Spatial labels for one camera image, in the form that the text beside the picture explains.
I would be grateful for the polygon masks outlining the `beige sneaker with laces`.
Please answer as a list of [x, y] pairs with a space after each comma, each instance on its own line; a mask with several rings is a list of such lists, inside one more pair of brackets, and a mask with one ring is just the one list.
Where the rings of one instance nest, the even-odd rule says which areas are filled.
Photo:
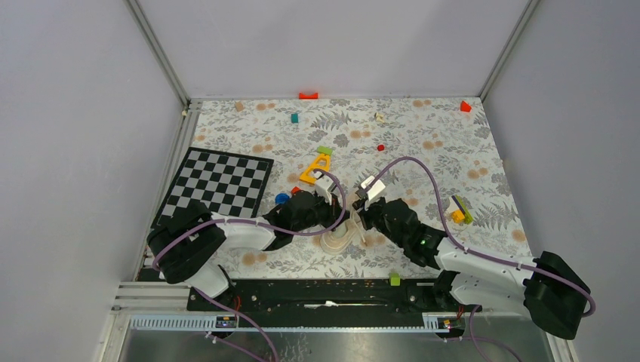
[[321, 235], [320, 247], [330, 255], [338, 255], [346, 250], [348, 246], [358, 246], [365, 241], [365, 231], [362, 228], [362, 220], [353, 207], [353, 203], [358, 200], [356, 193], [348, 194], [346, 203], [349, 217], [345, 217], [343, 222], [332, 232]]

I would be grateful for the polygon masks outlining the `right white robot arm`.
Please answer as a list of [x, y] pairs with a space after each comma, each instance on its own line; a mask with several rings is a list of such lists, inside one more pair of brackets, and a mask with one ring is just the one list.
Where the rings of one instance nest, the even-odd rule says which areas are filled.
[[464, 250], [446, 232], [419, 221], [401, 199], [358, 200], [352, 206], [364, 229], [383, 234], [412, 263], [440, 272], [432, 292], [440, 309], [463, 304], [508, 311], [530, 318], [549, 334], [575, 339], [590, 288], [559, 255]]

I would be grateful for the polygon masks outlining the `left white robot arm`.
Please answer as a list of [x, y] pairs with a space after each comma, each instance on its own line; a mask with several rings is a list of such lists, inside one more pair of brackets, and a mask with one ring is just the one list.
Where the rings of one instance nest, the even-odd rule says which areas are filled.
[[202, 291], [213, 308], [224, 310], [233, 303], [234, 290], [228, 273], [211, 261], [219, 249], [278, 250], [295, 235], [313, 235], [311, 229], [316, 226], [334, 232], [348, 218], [349, 211], [341, 207], [335, 194], [326, 198], [298, 191], [255, 218], [224, 216], [192, 201], [152, 230], [147, 244], [154, 256], [152, 267], [168, 284], [186, 283]]

